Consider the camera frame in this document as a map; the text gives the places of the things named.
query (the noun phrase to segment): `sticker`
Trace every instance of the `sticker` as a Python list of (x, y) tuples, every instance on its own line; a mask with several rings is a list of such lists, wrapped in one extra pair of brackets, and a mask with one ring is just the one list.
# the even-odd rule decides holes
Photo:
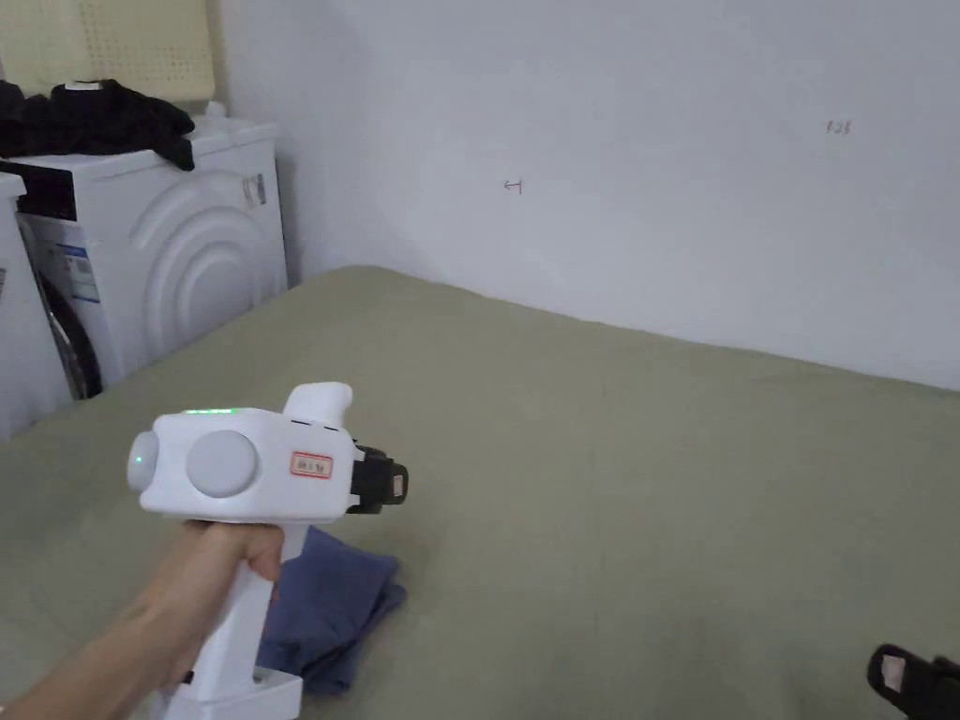
[(295, 452), (290, 459), (290, 472), (301, 477), (329, 480), (333, 474), (333, 458), (309, 452)]
[(70, 276), (70, 286), (73, 288), (73, 297), (87, 302), (100, 302), (100, 293), (97, 291), (97, 280), (93, 276), (90, 266), (90, 256), (86, 248), (77, 248), (73, 245), (58, 243), (66, 272)]
[(906, 670), (906, 660), (894, 655), (884, 655), (880, 662), (880, 673), (883, 675), (883, 684), (894, 692), (900, 692), (903, 685), (903, 671)]
[(267, 182), (263, 173), (243, 178), (243, 194), (247, 198), (247, 210), (267, 204)]

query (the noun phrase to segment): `white appliance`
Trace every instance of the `white appliance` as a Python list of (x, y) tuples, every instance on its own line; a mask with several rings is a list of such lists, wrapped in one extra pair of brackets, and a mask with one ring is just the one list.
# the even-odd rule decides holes
[(40, 270), (73, 304), (105, 385), (287, 287), (275, 125), (196, 118), (197, 169), (153, 151), (0, 163)]
[[(127, 463), (144, 510), (283, 528), (281, 559), (307, 528), (345, 513), (375, 515), (406, 500), (410, 475), (344, 429), (353, 399), (338, 382), (300, 385), (283, 414), (256, 408), (164, 415), (133, 442)], [(246, 563), (193, 672), (154, 700), (154, 720), (293, 720), (302, 680), (254, 667), (274, 584)]]
[(16, 223), (23, 193), (0, 173), (0, 442), (72, 399)]

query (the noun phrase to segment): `round gray button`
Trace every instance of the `round gray button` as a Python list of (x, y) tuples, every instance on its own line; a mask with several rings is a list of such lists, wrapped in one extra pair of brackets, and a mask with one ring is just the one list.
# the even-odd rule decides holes
[(127, 482), (136, 492), (150, 487), (156, 470), (156, 456), (160, 451), (160, 440), (153, 430), (140, 433), (133, 441), (130, 459), (127, 460)]
[(193, 487), (210, 497), (232, 497), (256, 477), (259, 457), (253, 443), (234, 430), (218, 430), (193, 443), (186, 474)]

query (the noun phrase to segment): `appliance label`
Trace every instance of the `appliance label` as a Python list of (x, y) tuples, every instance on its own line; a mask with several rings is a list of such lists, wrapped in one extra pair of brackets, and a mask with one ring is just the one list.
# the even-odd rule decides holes
[(243, 178), (243, 194), (247, 198), (247, 210), (267, 204), (267, 183), (263, 173)]
[(77, 300), (99, 303), (100, 293), (97, 291), (97, 281), (93, 276), (93, 268), (90, 267), (90, 256), (86, 254), (86, 248), (62, 243), (58, 243), (57, 247), (63, 255), (66, 272), (70, 276), (73, 297)]
[(329, 480), (333, 474), (333, 458), (309, 452), (295, 452), (290, 459), (290, 472), (300, 477), (319, 477)]

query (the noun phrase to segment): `white wall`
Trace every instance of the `white wall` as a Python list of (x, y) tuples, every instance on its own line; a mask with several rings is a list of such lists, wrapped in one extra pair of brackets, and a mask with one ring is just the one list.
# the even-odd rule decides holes
[(955, 0), (214, 2), (296, 272), (960, 388)]

